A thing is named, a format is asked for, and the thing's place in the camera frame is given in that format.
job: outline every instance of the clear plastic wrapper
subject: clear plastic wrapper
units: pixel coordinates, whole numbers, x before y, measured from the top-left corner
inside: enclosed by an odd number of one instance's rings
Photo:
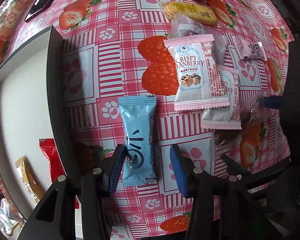
[[[231,146],[239,135],[243,135],[252,126],[263,123],[267,119],[264,105],[264,92],[260,92],[240,102],[240,121],[242,130],[215,130],[215,145],[221,147],[223,145]]]
[[[169,39],[186,37],[197,34],[212,34],[214,41],[212,46],[212,56],[218,65],[223,64],[228,44],[228,37],[217,33],[217,31],[202,25],[198,21],[190,19],[184,14],[177,13],[171,21]]]
[[[187,2],[163,2],[161,8],[168,19],[173,20],[176,13],[184,14],[189,18],[205,25],[218,26],[218,19],[211,7]]]

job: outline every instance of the blue object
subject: blue object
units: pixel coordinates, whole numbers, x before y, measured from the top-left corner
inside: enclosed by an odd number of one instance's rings
[[[147,180],[156,181],[152,154],[156,102],[156,97],[147,96],[120,97],[118,100],[128,149],[122,176],[124,186],[141,186]]]
[[[280,110],[282,107],[282,97],[281,96],[264,97],[263,102],[260,101],[260,105],[265,108]]]
[[[187,194],[186,176],[183,172],[181,163],[179,161],[178,154],[177,154],[175,148],[173,147],[173,145],[171,145],[171,147],[170,147],[170,161],[172,164],[174,176],[177,181],[178,189],[183,196],[187,196],[188,194]]]

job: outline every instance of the red strawberry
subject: red strawberry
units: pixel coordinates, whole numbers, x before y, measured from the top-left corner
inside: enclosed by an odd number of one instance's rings
[[[160,228],[169,234],[186,231],[189,226],[190,214],[185,213],[182,216],[170,218],[160,225]]]
[[[258,152],[258,142],[248,138],[243,138],[240,142],[241,165],[245,168],[250,167],[256,160]]]
[[[277,63],[273,59],[269,58],[266,61],[266,64],[271,73],[270,83],[271,83],[272,89],[275,92],[278,92],[280,89],[280,92],[282,93],[283,86],[282,86],[282,81],[281,81],[281,71],[280,71]]]
[[[170,96],[177,93],[179,82],[176,65],[171,58],[149,66],[142,75],[142,87],[151,94]]]
[[[285,50],[287,49],[287,44],[284,41],[284,39],[288,37],[288,34],[285,33],[283,29],[277,29],[277,28],[272,29],[270,33],[275,44],[277,44],[278,48],[281,51],[285,52]]]
[[[138,44],[138,51],[147,60],[161,62],[163,60],[173,60],[170,52],[163,44],[165,36],[152,36],[146,38]]]
[[[207,0],[207,2],[217,18],[225,25],[234,29],[235,20],[233,16],[237,15],[237,13],[232,10],[232,7],[220,0]]]
[[[271,78],[270,78],[270,84],[271,84],[271,87],[274,90],[274,92],[279,91],[279,84],[278,84],[278,81],[277,81],[277,79],[274,75],[271,76]]]
[[[75,8],[85,8],[88,9],[92,0],[77,0],[69,5],[67,5],[63,10],[69,11]]]
[[[75,8],[65,12],[62,12],[59,17],[59,26],[62,30],[67,30],[79,22],[85,16],[87,10],[85,8]]]

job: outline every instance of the green strawberry leaf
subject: green strawberry leaf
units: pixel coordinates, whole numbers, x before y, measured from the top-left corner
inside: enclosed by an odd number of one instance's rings
[[[102,146],[99,145],[95,145],[93,147],[93,151],[96,153],[96,155],[98,156],[98,161],[100,161],[100,163],[103,161],[103,159],[106,156],[106,153],[113,151],[113,149],[106,149],[104,150]]]
[[[184,215],[184,216],[187,216],[187,217],[189,217],[189,218],[190,218],[190,216],[191,216],[191,212],[186,212],[186,213],[183,213],[183,215]]]
[[[70,30],[74,30],[75,28],[77,28],[77,27],[79,26],[79,24],[80,24],[80,23],[77,23],[76,25],[72,26],[72,27],[70,28]]]
[[[101,3],[103,0],[92,0],[92,2],[90,3],[90,5],[96,5]]]

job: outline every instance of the crispy cranberry packet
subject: crispy cranberry packet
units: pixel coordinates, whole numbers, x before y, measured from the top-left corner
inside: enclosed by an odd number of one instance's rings
[[[238,71],[218,65],[230,105],[203,110],[201,127],[206,129],[240,130],[239,76]]]
[[[168,39],[165,46],[175,63],[179,88],[176,111],[228,106],[229,98],[212,57],[212,34]]]

